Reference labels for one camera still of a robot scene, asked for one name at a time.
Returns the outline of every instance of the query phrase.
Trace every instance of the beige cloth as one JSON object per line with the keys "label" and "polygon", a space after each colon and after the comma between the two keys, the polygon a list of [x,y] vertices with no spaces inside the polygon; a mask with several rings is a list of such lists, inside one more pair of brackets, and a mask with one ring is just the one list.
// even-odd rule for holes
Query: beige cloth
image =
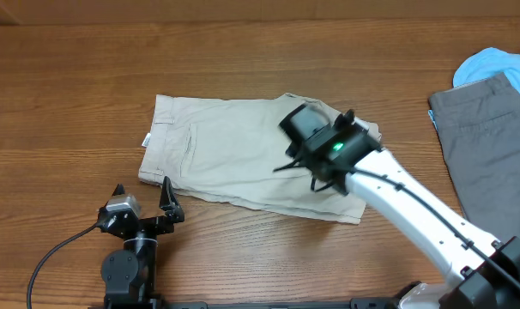
{"label": "beige cloth", "polygon": [[[332,119],[320,100],[284,94],[274,100],[218,100],[157,95],[151,137],[138,176],[161,185],[168,176],[178,194],[229,202],[284,215],[357,224],[365,202],[328,189],[311,192],[306,169],[273,173],[291,161],[278,124],[301,104]],[[378,126],[356,119],[380,138]]]}

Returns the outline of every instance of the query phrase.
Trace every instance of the wire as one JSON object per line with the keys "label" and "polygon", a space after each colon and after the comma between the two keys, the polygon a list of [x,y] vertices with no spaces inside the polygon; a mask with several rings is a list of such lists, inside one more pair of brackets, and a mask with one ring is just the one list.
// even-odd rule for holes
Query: wire
{"label": "wire", "polygon": [[52,250],[50,250],[48,253],[46,253],[45,257],[43,257],[43,259],[40,260],[40,262],[37,264],[37,267],[35,267],[35,271],[31,275],[31,279],[29,279],[29,285],[27,285],[27,309],[31,309],[31,291],[33,290],[33,284],[35,283],[35,278],[37,277],[37,274],[39,273],[40,268],[43,266],[43,264],[46,262],[46,260],[52,254],[54,254],[54,252],[56,252],[58,249],[60,249],[61,247],[67,245],[71,241],[73,241],[75,239],[78,239],[82,235],[84,235],[84,234],[94,230],[97,226],[98,226],[97,223],[94,223],[94,225],[92,225],[91,227],[87,228],[86,230],[78,233],[75,236],[71,236],[67,240],[64,240],[63,242],[59,243],[54,248],[52,248]]}
{"label": "wire", "polygon": [[505,270],[503,270],[498,264],[496,264],[490,257],[485,255],[479,248],[477,248],[474,245],[474,241],[471,239],[467,239],[462,233],[460,233],[450,222],[448,222],[437,210],[432,208],[426,201],[424,201],[422,198],[414,194],[411,190],[407,189],[403,184],[397,183],[394,180],[388,179],[387,175],[381,176],[376,173],[371,173],[368,171],[360,170],[355,167],[353,167],[350,171],[349,168],[346,168],[346,171],[351,173],[358,173],[362,174],[374,179],[381,180],[385,183],[388,183],[390,185],[393,185],[396,187],[397,190],[403,191],[407,194],[409,194],[416,202],[420,203],[422,206],[424,206],[428,211],[430,211],[433,215],[435,215],[441,223],[443,223],[446,227],[448,227],[456,237],[458,237],[464,244],[465,248],[471,248],[472,251],[474,251],[480,258],[482,258],[487,264],[489,264],[496,272],[498,272],[501,276],[503,276],[509,283],[511,283],[515,288],[517,288],[520,291],[520,282],[516,280],[513,276],[508,274]]}

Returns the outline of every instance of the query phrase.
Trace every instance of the green light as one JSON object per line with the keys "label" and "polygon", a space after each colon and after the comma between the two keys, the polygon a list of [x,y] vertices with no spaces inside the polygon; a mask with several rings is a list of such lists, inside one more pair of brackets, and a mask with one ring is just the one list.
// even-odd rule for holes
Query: green light
{"label": "green light", "polygon": [[335,150],[335,151],[338,151],[340,150],[342,147],[344,147],[344,143],[343,142],[337,142],[332,148]]}

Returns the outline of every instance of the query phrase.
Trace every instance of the folded gray garment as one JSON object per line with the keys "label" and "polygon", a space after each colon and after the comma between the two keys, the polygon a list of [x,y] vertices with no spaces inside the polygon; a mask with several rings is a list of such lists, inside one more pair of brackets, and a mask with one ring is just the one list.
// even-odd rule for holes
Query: folded gray garment
{"label": "folded gray garment", "polygon": [[[305,103],[333,120],[340,114],[320,100],[294,94],[274,100],[157,95],[138,176],[156,185],[168,176],[177,193],[210,202],[357,224],[366,203],[355,195],[344,197],[331,189],[311,192],[306,169],[273,173],[291,161],[285,156],[290,142],[278,124]],[[356,121],[380,139],[376,124]]]}
{"label": "folded gray garment", "polygon": [[520,94],[501,73],[430,97],[445,163],[466,218],[520,238]]}

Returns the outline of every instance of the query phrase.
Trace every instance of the blue cloth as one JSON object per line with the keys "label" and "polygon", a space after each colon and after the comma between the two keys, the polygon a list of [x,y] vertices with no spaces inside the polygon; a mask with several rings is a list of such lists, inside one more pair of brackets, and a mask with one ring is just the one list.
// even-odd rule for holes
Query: blue cloth
{"label": "blue cloth", "polygon": [[477,82],[504,72],[520,93],[520,55],[489,47],[466,59],[452,80],[453,87]]}

